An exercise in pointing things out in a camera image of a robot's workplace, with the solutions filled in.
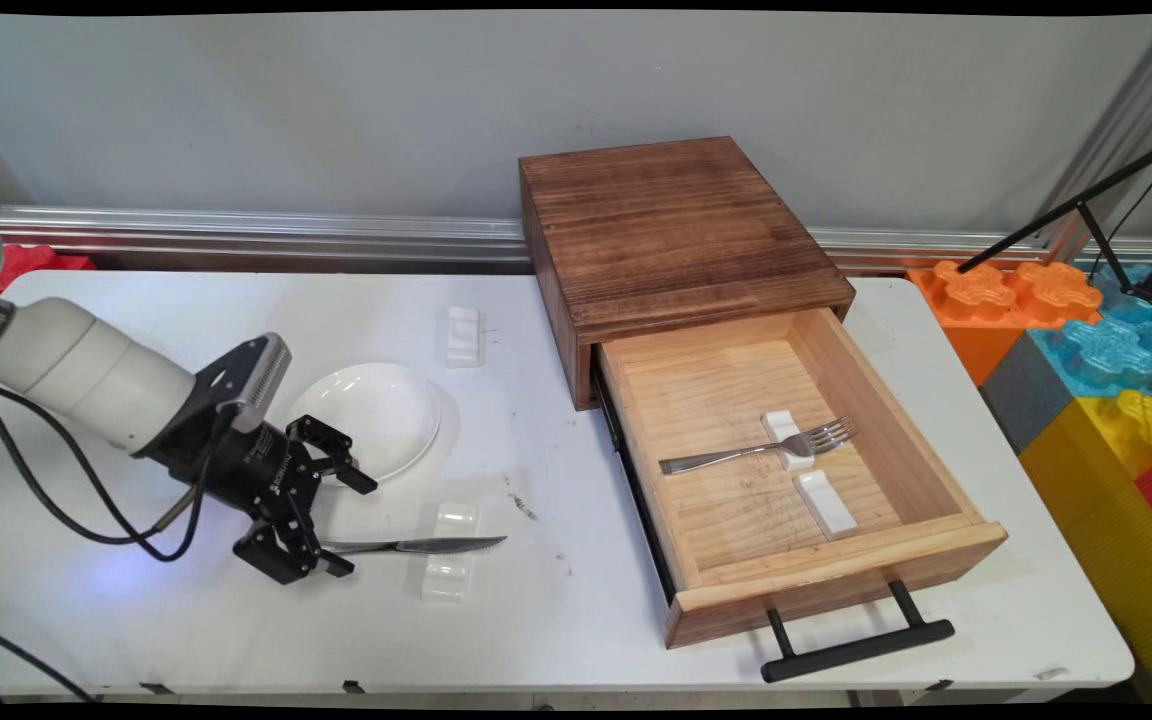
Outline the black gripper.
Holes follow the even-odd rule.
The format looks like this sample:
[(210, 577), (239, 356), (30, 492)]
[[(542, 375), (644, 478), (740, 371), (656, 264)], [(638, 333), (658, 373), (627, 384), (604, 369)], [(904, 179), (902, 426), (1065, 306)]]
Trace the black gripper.
[(334, 478), (358, 495), (379, 483), (358, 468), (351, 437), (314, 416), (303, 415), (285, 430), (268, 420), (238, 432), (215, 406), (180, 410), (141, 450), (185, 484), (206, 479), (206, 495), (252, 516), (234, 556), (287, 585), (312, 574), (343, 578), (351, 561), (325, 550), (317, 539), (312, 507), (323, 478)]

